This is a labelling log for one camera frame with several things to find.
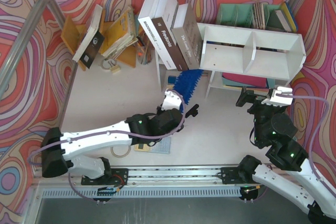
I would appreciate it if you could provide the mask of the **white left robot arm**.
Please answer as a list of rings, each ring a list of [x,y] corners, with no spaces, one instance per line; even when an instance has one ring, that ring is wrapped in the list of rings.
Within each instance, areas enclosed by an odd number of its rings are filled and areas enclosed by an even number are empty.
[[[108,159],[91,158],[86,153],[156,143],[182,129],[185,115],[180,109],[184,107],[183,97],[167,89],[156,113],[135,114],[119,123],[82,132],[61,132],[53,127],[40,146],[42,176],[54,178],[73,173],[93,180],[109,178],[112,175]]]

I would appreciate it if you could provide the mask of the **blue microfiber duster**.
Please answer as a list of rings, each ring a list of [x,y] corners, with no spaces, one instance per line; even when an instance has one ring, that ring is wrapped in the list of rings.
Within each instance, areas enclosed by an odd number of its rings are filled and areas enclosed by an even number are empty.
[[[185,105],[188,105],[202,74],[202,69],[188,70],[181,72],[176,78],[173,90],[183,97]]]

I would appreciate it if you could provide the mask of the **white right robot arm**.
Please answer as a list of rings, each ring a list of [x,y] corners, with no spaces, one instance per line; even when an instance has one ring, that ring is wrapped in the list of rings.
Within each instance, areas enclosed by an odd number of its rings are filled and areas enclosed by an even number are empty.
[[[291,88],[282,86],[270,89],[267,95],[242,88],[236,106],[251,104],[247,112],[254,116],[253,146],[268,147],[269,161],[298,183],[277,176],[251,155],[239,163],[238,177],[245,183],[257,182],[276,191],[306,213],[311,223],[335,223],[335,187],[309,158],[312,147],[305,150],[295,140],[298,129],[285,113],[295,98]]]

